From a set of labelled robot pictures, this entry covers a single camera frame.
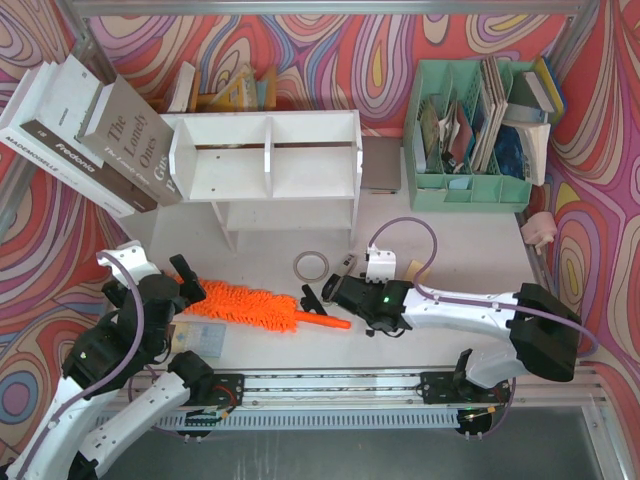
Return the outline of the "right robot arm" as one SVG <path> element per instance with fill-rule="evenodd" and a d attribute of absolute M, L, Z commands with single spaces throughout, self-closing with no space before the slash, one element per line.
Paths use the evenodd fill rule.
<path fill-rule="evenodd" d="M 525 283 L 515 293 L 479 295 L 402 280 L 373 283 L 334 275 L 321 297 L 364 320 L 371 331 L 387 336 L 442 328 L 492 338 L 485 347 L 460 353 L 456 386 L 490 390 L 527 374 L 559 383 L 574 378 L 581 322 L 537 284 Z"/>

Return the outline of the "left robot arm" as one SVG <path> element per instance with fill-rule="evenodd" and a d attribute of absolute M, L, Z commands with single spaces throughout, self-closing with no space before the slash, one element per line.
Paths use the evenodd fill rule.
<path fill-rule="evenodd" d="M 36 432 L 2 466 L 4 479 L 99 479 L 160 417 L 212 391 L 213 369 L 192 351 L 179 353 L 142 395 L 95 425 L 125 384 L 167 350 L 173 317 L 206 298 L 181 255 L 170 259 L 176 278 L 147 261 L 139 246 L 103 250 L 97 259 L 115 277 L 103 292 L 116 309 L 75 341 Z"/>

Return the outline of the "orange microfiber duster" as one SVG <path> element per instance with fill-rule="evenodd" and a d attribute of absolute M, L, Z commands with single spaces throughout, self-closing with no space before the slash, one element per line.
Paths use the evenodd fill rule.
<path fill-rule="evenodd" d="M 262 328 L 277 333 L 295 333 L 300 323 L 349 330 L 350 321 L 298 309 L 294 297 L 250 289 L 222 281 L 200 280 L 206 298 L 189 307 L 184 315 Z"/>

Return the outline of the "clear tape roll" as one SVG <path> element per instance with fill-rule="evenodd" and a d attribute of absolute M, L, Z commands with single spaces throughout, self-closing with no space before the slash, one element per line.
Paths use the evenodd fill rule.
<path fill-rule="evenodd" d="M 294 275 L 304 283 L 316 283 L 329 273 L 328 259 L 317 251 L 304 251 L 293 261 Z"/>

